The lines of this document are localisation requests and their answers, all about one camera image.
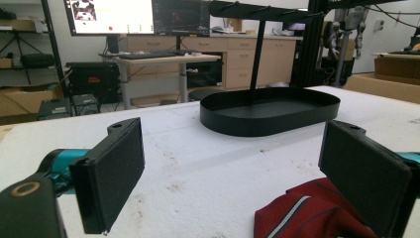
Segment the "black computer tower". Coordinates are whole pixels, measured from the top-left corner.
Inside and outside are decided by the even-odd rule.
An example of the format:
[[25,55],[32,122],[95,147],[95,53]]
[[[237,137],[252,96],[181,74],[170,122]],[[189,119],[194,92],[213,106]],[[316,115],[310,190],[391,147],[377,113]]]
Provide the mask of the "black computer tower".
[[222,84],[222,63],[219,60],[191,62],[186,65],[186,69],[188,88]]

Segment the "black equipment case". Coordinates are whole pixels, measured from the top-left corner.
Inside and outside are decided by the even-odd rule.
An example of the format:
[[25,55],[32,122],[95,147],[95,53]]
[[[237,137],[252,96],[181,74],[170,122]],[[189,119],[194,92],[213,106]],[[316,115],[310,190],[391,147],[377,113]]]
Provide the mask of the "black equipment case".
[[93,94],[100,104],[119,101],[119,68],[114,62],[68,62],[71,95]]

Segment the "flat black electronic device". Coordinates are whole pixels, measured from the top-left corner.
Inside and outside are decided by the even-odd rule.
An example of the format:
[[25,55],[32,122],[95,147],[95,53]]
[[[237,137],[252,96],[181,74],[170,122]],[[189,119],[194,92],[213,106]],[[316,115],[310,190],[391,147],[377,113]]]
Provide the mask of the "flat black electronic device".
[[43,100],[38,111],[38,120],[51,120],[71,117],[70,100],[68,98]]

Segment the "light wooden desk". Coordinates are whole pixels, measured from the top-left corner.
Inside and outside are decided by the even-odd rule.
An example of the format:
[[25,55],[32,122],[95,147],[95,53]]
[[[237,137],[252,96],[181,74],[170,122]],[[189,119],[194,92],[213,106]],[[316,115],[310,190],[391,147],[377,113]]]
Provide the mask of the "light wooden desk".
[[[133,108],[132,99],[169,93],[177,89],[180,93],[181,103],[188,101],[186,65],[193,62],[206,62],[219,60],[218,56],[211,55],[184,55],[155,59],[128,59],[128,55],[121,58],[117,55],[103,55],[103,58],[112,59],[119,67],[120,88],[125,110]],[[130,66],[153,66],[176,63],[177,76],[159,75],[156,79],[131,79],[128,74]]]

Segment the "black keyboard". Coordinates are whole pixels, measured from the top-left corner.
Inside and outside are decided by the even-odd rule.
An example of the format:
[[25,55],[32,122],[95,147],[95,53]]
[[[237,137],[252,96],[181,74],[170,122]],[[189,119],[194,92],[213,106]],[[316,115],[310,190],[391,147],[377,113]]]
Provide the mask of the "black keyboard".
[[143,54],[120,54],[117,55],[118,58],[122,60],[146,60],[146,59],[159,59],[159,58],[168,58],[168,57],[175,57],[176,54],[172,52],[149,52]]

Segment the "grey metal stand pole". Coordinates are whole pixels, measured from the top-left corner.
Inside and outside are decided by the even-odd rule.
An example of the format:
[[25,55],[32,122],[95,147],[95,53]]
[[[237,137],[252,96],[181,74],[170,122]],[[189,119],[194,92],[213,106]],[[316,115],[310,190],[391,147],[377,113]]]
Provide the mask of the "grey metal stand pole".
[[339,56],[339,60],[338,60],[338,63],[337,63],[335,80],[334,80],[334,83],[333,83],[333,86],[335,86],[335,87],[341,87],[340,79],[341,79],[341,76],[342,76],[344,61],[345,61],[345,58],[346,58],[348,41],[349,41],[351,32],[352,31],[349,30],[349,31],[344,31],[344,33],[343,33],[343,39],[342,39],[341,49],[340,49],[340,56]]

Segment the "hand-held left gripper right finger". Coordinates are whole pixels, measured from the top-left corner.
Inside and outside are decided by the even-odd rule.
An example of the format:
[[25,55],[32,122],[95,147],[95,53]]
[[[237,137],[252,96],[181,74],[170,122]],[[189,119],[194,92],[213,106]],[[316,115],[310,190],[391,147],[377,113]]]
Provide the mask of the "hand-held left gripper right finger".
[[404,234],[420,198],[420,163],[385,148],[361,127],[332,120],[326,123],[319,168],[374,234]]

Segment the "round black stool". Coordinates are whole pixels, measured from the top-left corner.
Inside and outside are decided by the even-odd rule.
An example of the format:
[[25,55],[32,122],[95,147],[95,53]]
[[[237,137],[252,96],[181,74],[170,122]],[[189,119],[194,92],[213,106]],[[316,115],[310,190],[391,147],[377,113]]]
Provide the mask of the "round black stool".
[[187,95],[189,101],[200,101],[206,96],[209,96],[214,93],[222,92],[222,89],[216,88],[201,88],[201,89],[194,89],[190,91]]

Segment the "black metal shelf rack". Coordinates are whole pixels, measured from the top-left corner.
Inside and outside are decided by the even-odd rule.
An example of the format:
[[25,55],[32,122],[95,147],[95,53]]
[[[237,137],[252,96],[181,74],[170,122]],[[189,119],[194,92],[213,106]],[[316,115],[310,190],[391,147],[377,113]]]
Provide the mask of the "black metal shelf rack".
[[0,0],[0,82],[67,94],[48,0]]

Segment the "light wooden cabinet row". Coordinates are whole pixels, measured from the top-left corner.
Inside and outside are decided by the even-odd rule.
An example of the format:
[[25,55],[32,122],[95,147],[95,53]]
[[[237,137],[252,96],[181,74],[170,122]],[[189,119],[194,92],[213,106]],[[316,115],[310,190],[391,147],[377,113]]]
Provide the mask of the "light wooden cabinet row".
[[[132,36],[127,38],[126,46],[131,52],[173,50],[175,42],[176,37],[170,36]],[[258,87],[290,81],[296,42],[295,37],[264,36]],[[181,40],[180,47],[203,54],[222,54],[222,85],[225,89],[239,89],[251,84],[256,46],[256,36],[213,34],[208,38],[185,37]]]

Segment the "black aluminium frame post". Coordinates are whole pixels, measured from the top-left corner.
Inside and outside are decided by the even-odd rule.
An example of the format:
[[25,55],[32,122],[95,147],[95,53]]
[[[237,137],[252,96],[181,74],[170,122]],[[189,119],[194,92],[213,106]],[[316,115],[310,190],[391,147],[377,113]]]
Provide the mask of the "black aluminium frame post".
[[290,81],[292,87],[310,86],[315,77],[323,22],[328,13],[328,0],[309,0],[308,11],[301,52]]

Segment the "black stand with oval tray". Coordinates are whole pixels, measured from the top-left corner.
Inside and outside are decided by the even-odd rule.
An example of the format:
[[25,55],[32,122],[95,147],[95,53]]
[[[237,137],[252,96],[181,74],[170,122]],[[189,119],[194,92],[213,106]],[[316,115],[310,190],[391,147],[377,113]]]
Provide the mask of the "black stand with oval tray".
[[215,17],[257,20],[260,28],[250,87],[203,98],[200,101],[203,126],[225,135],[264,137],[337,117],[341,100],[334,95],[305,88],[257,87],[265,23],[304,23],[315,18],[315,13],[221,0],[210,2],[209,13]]

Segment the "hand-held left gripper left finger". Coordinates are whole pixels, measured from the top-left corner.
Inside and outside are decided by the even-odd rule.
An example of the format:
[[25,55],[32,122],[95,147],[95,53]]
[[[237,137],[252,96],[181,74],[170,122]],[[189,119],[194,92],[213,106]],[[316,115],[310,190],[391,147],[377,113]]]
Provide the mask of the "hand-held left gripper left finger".
[[68,168],[84,232],[110,231],[145,168],[141,120],[109,126],[108,136]]

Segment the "large brown cardboard box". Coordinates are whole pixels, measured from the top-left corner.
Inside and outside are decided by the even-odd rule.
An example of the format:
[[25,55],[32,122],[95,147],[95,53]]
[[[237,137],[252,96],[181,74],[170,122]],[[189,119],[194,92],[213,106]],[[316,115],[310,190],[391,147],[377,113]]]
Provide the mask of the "large brown cardboard box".
[[420,55],[376,54],[374,72],[353,74],[344,88],[420,104]]

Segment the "dark red cloth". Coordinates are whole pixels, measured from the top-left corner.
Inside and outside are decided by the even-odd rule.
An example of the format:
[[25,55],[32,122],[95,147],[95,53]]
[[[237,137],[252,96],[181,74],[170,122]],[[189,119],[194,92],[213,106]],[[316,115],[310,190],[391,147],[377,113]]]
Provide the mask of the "dark red cloth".
[[377,238],[327,178],[288,189],[255,212],[254,238]]

